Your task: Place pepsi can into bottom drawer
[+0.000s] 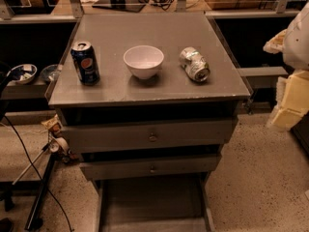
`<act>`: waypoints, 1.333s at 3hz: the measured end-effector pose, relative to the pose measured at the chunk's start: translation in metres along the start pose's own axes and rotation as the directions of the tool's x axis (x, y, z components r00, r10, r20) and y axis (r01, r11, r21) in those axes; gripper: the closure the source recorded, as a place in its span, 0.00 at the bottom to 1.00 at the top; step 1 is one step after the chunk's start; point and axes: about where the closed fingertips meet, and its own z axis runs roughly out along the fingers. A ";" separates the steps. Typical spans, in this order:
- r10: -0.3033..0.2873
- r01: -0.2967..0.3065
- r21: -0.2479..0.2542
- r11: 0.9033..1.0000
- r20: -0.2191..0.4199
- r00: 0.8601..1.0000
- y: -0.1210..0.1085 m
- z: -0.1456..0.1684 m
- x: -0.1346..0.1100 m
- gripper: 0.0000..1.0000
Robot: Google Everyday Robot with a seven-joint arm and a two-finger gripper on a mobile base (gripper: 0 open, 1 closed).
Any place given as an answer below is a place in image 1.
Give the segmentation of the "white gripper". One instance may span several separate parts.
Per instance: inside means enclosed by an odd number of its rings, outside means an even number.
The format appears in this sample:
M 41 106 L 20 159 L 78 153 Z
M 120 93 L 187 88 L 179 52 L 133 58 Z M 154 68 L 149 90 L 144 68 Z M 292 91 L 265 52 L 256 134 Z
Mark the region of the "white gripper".
M 263 46 L 263 51 L 277 54 L 283 50 L 287 30 L 272 37 Z M 267 120 L 267 127 L 275 131 L 289 131 L 309 111 L 309 72 L 294 71 L 287 78 L 279 77 L 276 84 L 275 106 Z

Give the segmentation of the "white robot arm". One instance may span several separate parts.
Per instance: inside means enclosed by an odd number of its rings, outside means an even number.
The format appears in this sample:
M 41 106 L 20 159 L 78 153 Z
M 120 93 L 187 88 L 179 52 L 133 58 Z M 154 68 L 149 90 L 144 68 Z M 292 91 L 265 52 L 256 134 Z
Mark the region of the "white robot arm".
M 287 78 L 276 83 L 276 105 L 267 126 L 278 131 L 289 131 L 309 111 L 309 3 L 271 40 L 263 51 L 281 52 L 286 65 L 294 69 Z

